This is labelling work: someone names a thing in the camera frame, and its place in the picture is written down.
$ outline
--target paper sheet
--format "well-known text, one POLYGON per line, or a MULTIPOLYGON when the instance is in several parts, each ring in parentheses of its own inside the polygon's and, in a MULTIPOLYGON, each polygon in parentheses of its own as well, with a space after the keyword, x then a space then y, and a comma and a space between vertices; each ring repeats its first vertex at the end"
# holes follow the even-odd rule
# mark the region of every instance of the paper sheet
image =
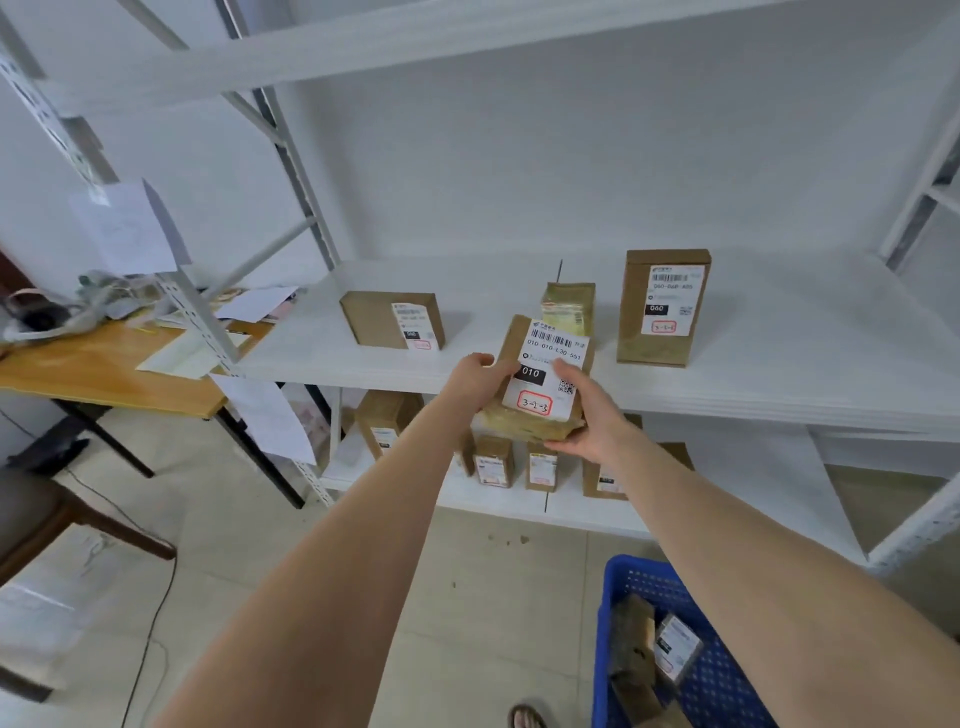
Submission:
MULTIPOLYGON (((230 341, 239 347, 250 338, 245 333, 228 332, 230 341)), ((158 352, 152 353, 140 365, 140 372, 200 379, 220 364, 217 355, 195 330, 185 331, 158 352)))
POLYGON ((77 221, 113 274, 166 273, 190 262, 166 206, 146 180, 104 186, 107 203, 70 196, 77 221))
POLYGON ((274 382, 241 376, 210 375, 247 423, 264 452, 317 464, 306 432, 290 402, 274 382))
POLYGON ((217 310, 216 316, 218 319, 235 319, 255 324, 296 292, 296 285, 254 288, 224 303, 217 310))

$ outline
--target package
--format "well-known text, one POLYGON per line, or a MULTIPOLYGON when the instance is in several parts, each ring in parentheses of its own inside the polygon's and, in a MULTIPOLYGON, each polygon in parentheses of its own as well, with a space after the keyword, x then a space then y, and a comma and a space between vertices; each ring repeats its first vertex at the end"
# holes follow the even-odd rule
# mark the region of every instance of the package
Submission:
POLYGON ((547 283, 540 299, 543 320, 576 336, 593 335, 596 283, 547 283))
POLYGON ((634 728, 646 726, 649 720, 663 714, 663 707, 651 686, 635 683, 626 673, 612 676, 610 684, 624 715, 634 728))
POLYGON ((557 452, 540 443, 527 443, 527 490, 557 490, 557 452))
POLYGON ((554 374, 552 362, 560 356, 589 374, 593 349, 586 336, 514 316, 497 361, 519 361, 521 366, 483 408, 485 425, 507 437, 535 443, 563 440, 584 426, 580 393, 554 374))
POLYGON ((498 488, 514 484, 514 444, 510 440, 490 435, 477 438, 473 461, 481 484, 498 488))
POLYGON ((467 430, 464 433, 460 444, 453 451, 453 458, 450 460, 448 473, 455 473, 463 477, 470 477, 474 473, 473 456, 476 453, 476 443, 473 440, 473 431, 467 430))
POLYGON ((432 293, 348 291, 340 307, 361 346, 437 352, 446 344, 432 293))
POLYGON ((703 641, 676 615, 667 615, 657 630, 654 659, 657 674, 677 688, 703 649, 703 641))
POLYGON ((617 361, 686 366, 710 263, 704 249, 627 252, 617 361))
POLYGON ((356 422, 374 458, 390 449, 400 433, 423 409, 423 395, 371 389, 356 411, 356 422))
POLYGON ((637 728, 693 728, 680 703, 674 700, 659 716, 646 720, 637 728))
MULTIPOLYGON (((659 445, 673 455, 675 460, 693 470, 693 463, 690 461, 690 455, 686 451, 684 443, 659 443, 659 445)), ((614 498, 616 500, 627 499, 610 468, 591 463, 589 460, 584 460, 583 463, 584 496, 614 498)))
POLYGON ((608 674, 626 674, 638 685, 656 682, 654 608, 630 594, 613 605, 608 674))

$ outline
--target red box outline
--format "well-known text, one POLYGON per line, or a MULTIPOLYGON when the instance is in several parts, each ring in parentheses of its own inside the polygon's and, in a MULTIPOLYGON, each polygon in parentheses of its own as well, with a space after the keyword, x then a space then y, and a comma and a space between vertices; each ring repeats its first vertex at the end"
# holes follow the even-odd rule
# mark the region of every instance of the red box outline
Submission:
POLYGON ((539 417, 546 417, 553 411, 553 398, 547 397, 545 394, 540 392, 533 392, 529 389, 521 389, 520 393, 516 396, 516 408, 521 412, 529 412, 532 415, 538 415, 539 417), (526 392, 528 395, 533 395, 534 397, 543 397, 545 400, 550 402, 550 406, 546 408, 546 412, 536 412, 532 409, 527 409, 526 407, 520 406, 520 398, 523 397, 523 393, 526 392))
POLYGON ((677 322, 668 321, 667 319, 660 319, 659 321, 653 321, 650 323, 650 333, 676 333, 677 332, 677 322), (654 331, 654 326, 657 324, 673 324, 673 329, 670 331, 654 331))

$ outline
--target sandal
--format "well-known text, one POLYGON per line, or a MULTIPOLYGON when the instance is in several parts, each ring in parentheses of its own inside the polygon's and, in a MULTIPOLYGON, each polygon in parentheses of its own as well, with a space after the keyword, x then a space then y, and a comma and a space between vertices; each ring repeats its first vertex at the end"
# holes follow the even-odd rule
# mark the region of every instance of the sandal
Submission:
POLYGON ((536 708, 517 703, 507 714, 507 728, 546 728, 546 721, 536 708))

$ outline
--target electrical cord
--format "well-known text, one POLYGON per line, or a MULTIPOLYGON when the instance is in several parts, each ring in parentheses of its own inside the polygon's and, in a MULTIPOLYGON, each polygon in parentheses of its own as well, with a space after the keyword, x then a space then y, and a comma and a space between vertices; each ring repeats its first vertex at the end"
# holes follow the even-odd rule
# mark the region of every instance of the electrical cord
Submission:
MULTIPOLYGON (((11 417, 11 416, 8 415, 6 412, 4 412, 3 409, 0 409, 0 416, 3 416, 3 418, 6 419, 7 422, 9 422, 11 425, 13 425, 14 427, 16 427, 16 428, 17 428, 18 430, 20 430, 21 432, 23 432, 25 435, 27 435, 28 437, 33 438, 34 441, 36 441, 36 440, 39 439, 37 435, 34 435, 33 432, 31 432, 30 430, 28 430, 26 427, 24 427, 24 426, 21 425, 19 422, 17 422, 13 417, 11 417)), ((90 491, 91 493, 95 494, 96 496, 102 498, 102 499, 105 500, 107 503, 109 503, 111 506, 113 506, 117 511, 120 512, 120 514, 123 515, 123 517, 124 517, 128 522, 130 522, 130 524, 131 524, 136 530, 140 531, 140 533, 142 533, 142 534, 144 534, 144 535, 146 535, 146 536, 150 536, 151 538, 156 539, 157 541, 160 541, 160 542, 168 545, 170 548, 175 548, 173 544, 171 544, 169 541, 167 541, 167 540, 164 539, 163 537, 158 536, 158 535, 157 535, 156 533, 154 533, 153 531, 147 530, 146 528, 144 528, 143 526, 141 526, 139 523, 137 523, 136 521, 134 521, 134 520, 130 517, 130 515, 129 515, 123 508, 121 508, 119 505, 117 505, 115 502, 113 502, 113 500, 111 500, 110 498, 108 498, 107 496, 105 496, 104 494, 102 494, 102 493, 101 493, 100 491, 98 491, 96 488, 93 488, 93 487, 87 485, 86 483, 84 483, 82 480, 80 480, 80 479, 77 477, 77 474, 74 473, 72 470, 70 470, 69 467, 64 467, 63 469, 66 470, 68 473, 70 473, 70 476, 71 476, 74 480, 76 480, 81 486, 83 486, 83 487, 86 488, 88 491, 90 491)), ((157 695, 158 695, 159 692, 160 692, 160 687, 163 685, 163 681, 166 679, 167 670, 168 670, 169 667, 170 667, 170 653, 169 653, 169 651, 167 650, 166 646, 165 646, 163 643, 161 643, 159 640, 155 640, 155 639, 154 639, 154 629, 156 628, 156 620, 157 620, 157 619, 159 618, 159 616, 160 616, 160 611, 163 609, 163 605, 166 603, 167 597, 170 595, 171 589, 173 589, 174 579, 177 577, 177 562, 178 562, 178 560, 179 560, 178 557, 177 557, 177 556, 174 556, 174 559, 173 559, 173 561, 174 561, 174 567, 173 567, 173 570, 172 570, 171 573, 170 573, 170 581, 167 583, 167 589, 166 589, 166 591, 163 593, 163 597, 162 597, 162 599, 160 600, 160 603, 159 603, 159 604, 157 605, 157 607, 156 607, 156 611, 154 612, 154 618, 151 619, 151 621, 150 621, 150 629, 147 630, 147 641, 146 641, 146 643, 143 645, 143 654, 140 656, 140 666, 137 668, 136 677, 133 678, 133 687, 131 688, 130 696, 127 698, 127 705, 126 705, 126 707, 124 708, 123 719, 120 721, 120 728, 126 728, 126 726, 127 726, 127 718, 130 716, 130 708, 131 708, 131 706, 132 706, 132 704, 133 704, 133 697, 136 695, 136 689, 137 689, 137 687, 139 687, 140 677, 141 677, 141 675, 143 674, 143 668, 144 668, 144 667, 146 666, 146 664, 147 664, 147 653, 150 651, 150 643, 156 644, 157 646, 159 646, 159 647, 163 650, 163 655, 164 655, 164 657, 163 657, 163 672, 160 674, 160 681, 156 684, 156 689, 154 690, 154 694, 151 696, 150 702, 147 703, 147 707, 146 707, 146 709, 145 709, 144 712, 143 712, 143 716, 140 718, 140 726, 141 726, 141 728, 142 728, 142 726, 143 726, 144 720, 146 720, 147 713, 150 712, 150 709, 151 709, 151 708, 153 707, 153 705, 154 705, 154 701, 156 700, 156 697, 157 697, 157 695)))

